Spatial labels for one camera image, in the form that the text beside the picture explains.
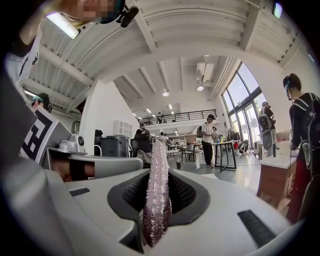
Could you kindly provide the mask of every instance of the large window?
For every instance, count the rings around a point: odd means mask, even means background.
[[[242,140],[249,140],[253,147],[254,142],[260,141],[258,115],[266,98],[245,64],[241,63],[222,97],[231,127],[239,132]]]

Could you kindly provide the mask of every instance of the black metal railing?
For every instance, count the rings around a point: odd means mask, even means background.
[[[213,115],[215,118],[217,118],[216,109],[210,109],[210,110],[202,110],[202,111],[160,115],[156,117],[138,119],[138,121],[140,123],[144,123],[146,126],[150,126],[150,125],[156,125],[156,124],[206,119],[210,114]]]

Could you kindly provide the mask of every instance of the fluorescent light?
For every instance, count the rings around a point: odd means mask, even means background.
[[[308,55],[309,55],[310,59],[311,59],[313,62],[315,62],[314,58],[312,58],[310,54],[308,54]]]
[[[71,39],[75,39],[79,34],[79,31],[76,30],[62,15],[58,12],[50,14],[47,18],[56,24],[64,33],[66,33]]]
[[[282,6],[281,6],[280,3],[276,2],[276,3],[274,4],[273,10],[272,10],[272,14],[273,14],[276,18],[280,19],[281,14],[282,14]]]
[[[28,95],[30,95],[30,96],[32,96],[32,97],[37,96],[36,94],[34,94],[34,93],[30,92],[30,91],[27,91],[27,90],[24,90],[24,93],[25,93],[25,94],[28,94]]]

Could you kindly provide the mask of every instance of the pink glittery strip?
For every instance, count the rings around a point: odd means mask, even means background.
[[[151,172],[142,217],[143,236],[150,247],[165,234],[171,215],[168,169],[166,148],[156,139],[152,147]]]

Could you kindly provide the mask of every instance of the concrete floor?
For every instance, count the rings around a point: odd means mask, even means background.
[[[228,152],[228,158],[230,165],[233,164],[233,157],[231,151]],[[176,162],[180,160],[180,154],[178,156],[169,156],[168,157],[168,164],[170,168],[176,169],[177,164]],[[186,172],[191,172],[200,175],[206,174],[214,174],[219,180],[231,182],[238,184],[254,195],[257,194],[259,181],[260,181],[260,171],[261,165],[258,157],[254,155],[242,155],[242,156],[235,156],[236,170],[228,170],[225,169],[220,173],[220,168],[208,168],[206,167],[205,158],[203,157],[202,153],[196,153],[196,159],[193,161],[192,157],[188,163],[186,163],[185,156],[183,156],[183,160],[181,162],[181,170]],[[227,163],[227,154],[224,151],[222,157],[222,164]]]

